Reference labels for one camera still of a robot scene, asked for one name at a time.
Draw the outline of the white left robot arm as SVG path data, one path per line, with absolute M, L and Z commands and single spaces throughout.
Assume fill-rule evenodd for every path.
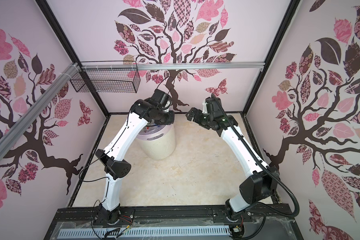
M 103 200 L 99 206 L 99 218 L 108 225 L 116 224 L 121 218 L 122 181 L 132 168 L 131 164 L 124 159 L 129 147 L 147 124 L 171 125 L 174 123 L 175 114 L 169 110 L 171 104 L 171 99 L 137 100 L 129 110 L 127 120 L 114 139 L 105 149 L 96 151 L 95 155 L 105 166 L 106 172 L 106 186 Z

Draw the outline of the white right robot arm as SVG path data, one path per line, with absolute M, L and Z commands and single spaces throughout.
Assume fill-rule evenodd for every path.
M 270 168 L 254 152 L 254 149 L 244 138 L 233 116 L 228 115 L 225 117 L 223 114 L 218 113 L 215 117 L 213 114 L 191 108 L 186 113 L 186 118 L 188 121 L 195 122 L 207 130 L 217 132 L 219 137 L 231 148 L 243 168 L 246 179 L 240 184 L 239 193 L 226 201 L 226 207 L 230 215 L 243 211 L 276 193 L 278 183 L 263 168 L 268 169 L 273 174 L 278 174 L 277 170 Z

